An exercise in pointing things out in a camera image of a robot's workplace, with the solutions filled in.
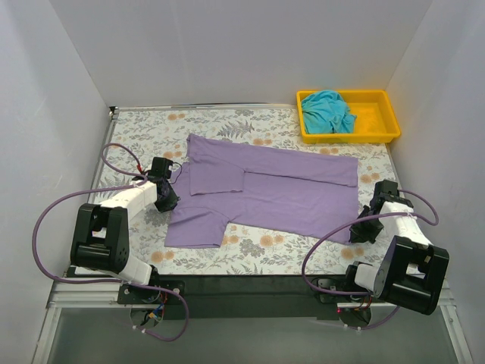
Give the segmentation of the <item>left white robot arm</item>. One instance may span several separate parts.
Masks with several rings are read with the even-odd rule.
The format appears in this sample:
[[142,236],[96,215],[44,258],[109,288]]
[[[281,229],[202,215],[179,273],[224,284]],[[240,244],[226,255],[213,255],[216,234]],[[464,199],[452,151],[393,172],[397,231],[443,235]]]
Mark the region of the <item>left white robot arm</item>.
[[104,272],[135,283],[135,294],[144,303],[155,302],[161,285],[152,278],[153,267],[130,253],[129,222],[144,209],[154,206],[160,213],[173,210],[179,197],[170,183],[174,162],[155,157],[144,173],[147,181],[120,191],[99,204],[86,203],[77,214],[70,262],[77,267]]

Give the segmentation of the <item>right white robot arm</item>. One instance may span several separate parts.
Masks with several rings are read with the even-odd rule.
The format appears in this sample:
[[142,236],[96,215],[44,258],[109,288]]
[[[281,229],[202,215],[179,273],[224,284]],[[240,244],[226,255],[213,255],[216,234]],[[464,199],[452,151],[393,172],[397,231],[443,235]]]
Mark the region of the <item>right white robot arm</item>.
[[381,231],[391,238],[380,266],[354,262],[346,270],[344,295],[351,301],[375,298],[430,315],[437,307],[449,264],[446,249],[434,246],[422,233],[411,201],[400,196],[398,184],[382,180],[375,184],[370,204],[360,218],[398,212],[398,216],[354,223],[351,243],[373,243]]

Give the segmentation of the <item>purple t shirt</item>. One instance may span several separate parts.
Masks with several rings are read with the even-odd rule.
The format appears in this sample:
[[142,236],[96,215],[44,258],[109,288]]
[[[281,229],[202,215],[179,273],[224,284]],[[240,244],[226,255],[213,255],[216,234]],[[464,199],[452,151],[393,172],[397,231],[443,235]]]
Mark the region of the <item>purple t shirt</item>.
[[358,159],[190,134],[166,247],[212,248],[227,225],[322,238],[358,214]]

